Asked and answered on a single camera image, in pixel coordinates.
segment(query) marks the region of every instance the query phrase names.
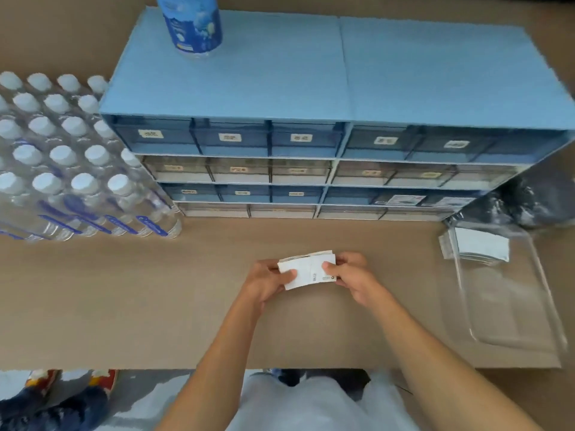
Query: dark blue pants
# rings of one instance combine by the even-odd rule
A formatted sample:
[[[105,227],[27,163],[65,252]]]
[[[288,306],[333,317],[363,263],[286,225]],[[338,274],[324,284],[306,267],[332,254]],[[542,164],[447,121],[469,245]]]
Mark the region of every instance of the dark blue pants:
[[[42,409],[34,387],[0,401],[0,431],[92,431],[108,413],[108,397],[98,386],[86,387],[59,405]]]

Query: shoe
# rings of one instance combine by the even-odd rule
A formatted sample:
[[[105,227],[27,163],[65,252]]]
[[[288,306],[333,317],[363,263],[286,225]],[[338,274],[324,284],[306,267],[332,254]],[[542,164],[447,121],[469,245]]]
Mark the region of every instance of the shoe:
[[[90,382],[88,383],[88,385],[102,387],[109,398],[110,393],[112,389],[114,389],[114,385],[116,384],[116,380],[118,379],[118,373],[119,373],[118,369],[105,369],[101,371],[92,371],[92,377],[90,378]]]
[[[45,398],[48,396],[50,389],[52,389],[54,385],[54,381],[56,381],[60,373],[60,369],[36,369],[30,373],[24,387],[36,388]]]

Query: stack of cards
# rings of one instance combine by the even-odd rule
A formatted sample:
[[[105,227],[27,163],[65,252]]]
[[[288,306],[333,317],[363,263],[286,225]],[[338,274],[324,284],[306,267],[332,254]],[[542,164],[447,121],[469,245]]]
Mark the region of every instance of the stack of cards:
[[[287,272],[290,269],[297,270],[297,277],[291,283],[286,284],[286,290],[296,287],[307,286],[314,283],[328,283],[335,281],[335,277],[327,275],[321,267],[324,261],[335,264],[335,254],[333,251],[321,251],[305,256],[295,256],[283,259],[278,262],[280,272]]]
[[[468,228],[453,228],[459,256],[465,260],[478,261],[486,265],[494,265],[500,261],[509,261],[509,239],[486,231]],[[439,238],[439,244],[446,260],[453,259],[453,248],[449,239],[449,231]]]

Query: forearm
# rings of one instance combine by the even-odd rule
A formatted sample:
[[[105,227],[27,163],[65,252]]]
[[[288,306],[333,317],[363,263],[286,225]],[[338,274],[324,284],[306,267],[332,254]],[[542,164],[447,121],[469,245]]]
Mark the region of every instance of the forearm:
[[[212,345],[156,431],[224,431],[234,418],[261,309],[246,293],[232,304]]]
[[[383,287],[370,308],[438,431],[540,430],[526,413],[426,331]]]

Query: light blue surface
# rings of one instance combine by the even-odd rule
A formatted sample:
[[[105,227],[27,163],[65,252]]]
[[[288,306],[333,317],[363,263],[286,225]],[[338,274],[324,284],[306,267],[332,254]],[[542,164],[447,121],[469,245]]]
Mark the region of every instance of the light blue surface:
[[[522,28],[340,21],[355,121],[575,129],[573,100]]]
[[[221,11],[224,42],[208,57],[174,49],[162,13],[146,8],[100,112],[124,115],[349,121],[334,16]]]

